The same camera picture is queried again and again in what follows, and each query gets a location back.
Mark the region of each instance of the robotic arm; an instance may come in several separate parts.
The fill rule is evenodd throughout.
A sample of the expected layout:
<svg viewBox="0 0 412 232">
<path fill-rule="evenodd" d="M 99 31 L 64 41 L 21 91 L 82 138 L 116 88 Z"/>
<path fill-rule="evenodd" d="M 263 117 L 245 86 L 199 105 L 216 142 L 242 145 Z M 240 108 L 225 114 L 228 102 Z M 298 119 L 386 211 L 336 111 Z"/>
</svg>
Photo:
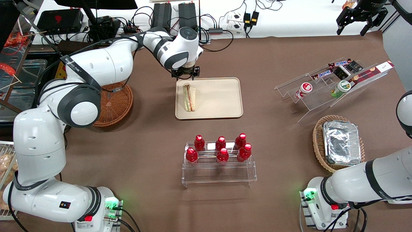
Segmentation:
<svg viewBox="0 0 412 232">
<path fill-rule="evenodd" d="M 77 232 L 111 230 L 119 200 L 106 187 L 57 181 L 66 165 L 63 130 L 83 128 L 100 114 L 101 86 L 126 80 L 133 68 L 132 51 L 146 47 L 172 76 L 197 76 L 203 50 L 188 27 L 175 40 L 163 28 L 119 39 L 109 47 L 62 57 L 67 79 L 45 84 L 38 107 L 21 112 L 14 121 L 14 147 L 19 171 L 7 185 L 3 200 L 18 211 L 56 222 L 75 222 Z"/>
<path fill-rule="evenodd" d="M 408 137 L 412 138 L 412 90 L 396 107 L 396 116 Z M 329 177 L 315 177 L 301 192 L 302 201 L 319 230 L 324 230 L 349 208 L 358 209 L 377 201 L 393 204 L 412 203 L 412 146 L 391 155 L 344 168 Z M 335 228 L 346 227 L 347 213 Z"/>
<path fill-rule="evenodd" d="M 387 1 L 388 0 L 359 0 L 355 8 L 351 9 L 346 7 L 336 19 L 338 24 L 336 33 L 340 35 L 345 26 L 356 21 L 367 22 L 360 32 L 361 36 L 364 36 L 372 27 L 380 26 L 388 14 L 388 10 L 383 7 Z M 412 25 L 412 13 L 406 12 L 397 0 L 389 0 L 389 2 L 401 16 Z"/>
</svg>

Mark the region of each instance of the electronics box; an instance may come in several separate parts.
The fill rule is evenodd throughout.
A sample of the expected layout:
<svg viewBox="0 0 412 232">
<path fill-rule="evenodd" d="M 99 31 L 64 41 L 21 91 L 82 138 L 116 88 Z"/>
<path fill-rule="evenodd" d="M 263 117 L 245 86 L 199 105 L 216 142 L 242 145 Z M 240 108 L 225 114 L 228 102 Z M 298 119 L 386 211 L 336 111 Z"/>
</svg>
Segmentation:
<svg viewBox="0 0 412 232">
<path fill-rule="evenodd" d="M 179 4 L 179 26 L 182 28 L 188 26 L 195 28 L 197 26 L 196 8 L 194 3 L 182 3 Z"/>
<path fill-rule="evenodd" d="M 60 9 L 44 11 L 37 23 L 46 34 L 66 34 L 80 32 L 83 13 L 80 9 Z"/>
<path fill-rule="evenodd" d="M 229 21 L 229 24 L 227 25 L 227 30 L 232 32 L 233 35 L 242 36 L 244 35 L 244 29 L 243 29 L 244 25 L 245 25 L 244 23 Z"/>
<path fill-rule="evenodd" d="M 153 24 L 154 27 L 163 27 L 170 33 L 171 18 L 172 18 L 172 5 L 170 3 L 155 3 L 153 7 Z"/>
<path fill-rule="evenodd" d="M 229 16 L 227 17 L 227 23 L 229 23 L 230 21 L 243 23 L 243 13 L 232 11 L 229 12 L 228 15 Z"/>
</svg>

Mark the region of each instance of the green indicator light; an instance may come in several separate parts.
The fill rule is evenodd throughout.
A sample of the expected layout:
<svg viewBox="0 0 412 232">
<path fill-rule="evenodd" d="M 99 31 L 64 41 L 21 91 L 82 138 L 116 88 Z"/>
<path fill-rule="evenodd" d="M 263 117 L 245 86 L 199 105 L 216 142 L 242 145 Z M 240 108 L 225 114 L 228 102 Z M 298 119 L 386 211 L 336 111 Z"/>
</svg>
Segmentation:
<svg viewBox="0 0 412 232">
<path fill-rule="evenodd" d="M 119 200 L 116 197 L 112 196 L 112 197 L 106 198 L 106 201 L 105 201 L 106 208 L 112 209 L 113 207 L 116 207 L 118 204 L 119 204 Z"/>
</svg>

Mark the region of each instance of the round wicker basket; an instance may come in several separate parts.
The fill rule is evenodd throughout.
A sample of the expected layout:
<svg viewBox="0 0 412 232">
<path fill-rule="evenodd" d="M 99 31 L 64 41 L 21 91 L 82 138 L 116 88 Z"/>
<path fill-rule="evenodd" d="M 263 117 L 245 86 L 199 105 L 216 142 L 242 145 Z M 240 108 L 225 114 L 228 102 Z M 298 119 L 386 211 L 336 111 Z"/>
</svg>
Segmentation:
<svg viewBox="0 0 412 232">
<path fill-rule="evenodd" d="M 326 161 L 325 157 L 325 143 L 323 140 L 323 130 L 322 125 L 331 120 L 339 120 L 349 122 L 346 118 L 336 116 L 336 115 L 328 115 L 321 118 L 313 130 L 313 148 L 315 149 L 316 158 L 319 160 L 321 165 L 326 168 L 326 170 L 334 173 L 335 171 L 343 168 L 347 168 L 347 166 L 330 164 Z M 361 162 L 365 161 L 365 150 L 363 149 L 363 142 L 362 139 L 359 137 L 359 145 L 360 145 L 360 154 L 361 154 Z"/>
<path fill-rule="evenodd" d="M 103 89 L 113 90 L 122 87 L 123 82 L 103 86 Z M 102 92 L 101 111 L 99 119 L 93 124 L 97 127 L 113 125 L 122 120 L 133 104 L 133 93 L 129 86 L 118 92 Z"/>
</svg>

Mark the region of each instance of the cable connector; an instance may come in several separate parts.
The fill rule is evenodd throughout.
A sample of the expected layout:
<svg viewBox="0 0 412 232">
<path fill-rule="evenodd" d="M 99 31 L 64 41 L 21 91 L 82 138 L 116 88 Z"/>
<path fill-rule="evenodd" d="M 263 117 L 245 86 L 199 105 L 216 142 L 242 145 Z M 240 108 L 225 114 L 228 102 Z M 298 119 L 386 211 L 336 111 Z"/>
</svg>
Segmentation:
<svg viewBox="0 0 412 232">
<path fill-rule="evenodd" d="M 114 223 L 116 223 L 118 219 L 119 219 L 119 217 L 117 217 L 117 216 L 107 215 L 107 214 L 104 215 L 104 217 L 103 217 L 103 221 L 114 222 Z"/>
<path fill-rule="evenodd" d="M 223 28 L 209 28 L 209 34 L 211 35 L 223 34 Z"/>
</svg>

